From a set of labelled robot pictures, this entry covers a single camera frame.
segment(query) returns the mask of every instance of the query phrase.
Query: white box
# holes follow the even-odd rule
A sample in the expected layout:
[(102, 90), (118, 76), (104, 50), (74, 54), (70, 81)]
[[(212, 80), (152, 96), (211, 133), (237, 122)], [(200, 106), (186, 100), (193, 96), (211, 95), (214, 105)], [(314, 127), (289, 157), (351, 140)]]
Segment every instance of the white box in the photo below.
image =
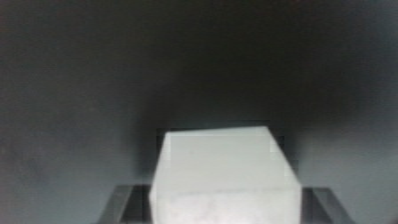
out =
[(266, 127), (168, 132), (154, 224), (298, 224), (301, 188)]

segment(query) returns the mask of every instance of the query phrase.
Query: dark gray background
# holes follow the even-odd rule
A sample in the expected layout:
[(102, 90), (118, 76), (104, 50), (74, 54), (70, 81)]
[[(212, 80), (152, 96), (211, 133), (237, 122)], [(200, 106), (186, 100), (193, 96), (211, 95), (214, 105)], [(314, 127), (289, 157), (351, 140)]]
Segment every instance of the dark gray background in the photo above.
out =
[(395, 1), (1, 0), (0, 223), (95, 222), (150, 180), (156, 129), (241, 123), (390, 223), (395, 53)]

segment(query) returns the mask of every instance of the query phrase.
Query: white cube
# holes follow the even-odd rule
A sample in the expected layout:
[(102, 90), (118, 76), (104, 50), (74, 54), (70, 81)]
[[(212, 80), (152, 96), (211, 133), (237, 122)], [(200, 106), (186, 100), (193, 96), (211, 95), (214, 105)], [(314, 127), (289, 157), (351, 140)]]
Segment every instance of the white cube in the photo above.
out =
[(298, 224), (301, 187), (266, 127), (168, 132), (154, 224)]

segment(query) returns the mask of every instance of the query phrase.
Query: box top face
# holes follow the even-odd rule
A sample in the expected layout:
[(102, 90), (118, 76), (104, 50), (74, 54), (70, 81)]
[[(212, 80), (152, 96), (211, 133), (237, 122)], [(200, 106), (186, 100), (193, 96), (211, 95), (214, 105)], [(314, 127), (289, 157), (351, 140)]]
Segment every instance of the box top face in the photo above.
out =
[(299, 184), (266, 127), (166, 133), (152, 182), (156, 197), (296, 188)]

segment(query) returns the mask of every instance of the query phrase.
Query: gray backdrop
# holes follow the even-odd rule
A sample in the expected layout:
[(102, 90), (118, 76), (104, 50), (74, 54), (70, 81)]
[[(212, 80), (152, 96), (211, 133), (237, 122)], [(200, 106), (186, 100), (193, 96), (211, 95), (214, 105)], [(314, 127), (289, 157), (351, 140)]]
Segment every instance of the gray backdrop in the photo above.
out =
[(0, 2), (0, 223), (93, 223), (156, 130), (264, 124), (305, 186), (398, 217), (394, 1)]

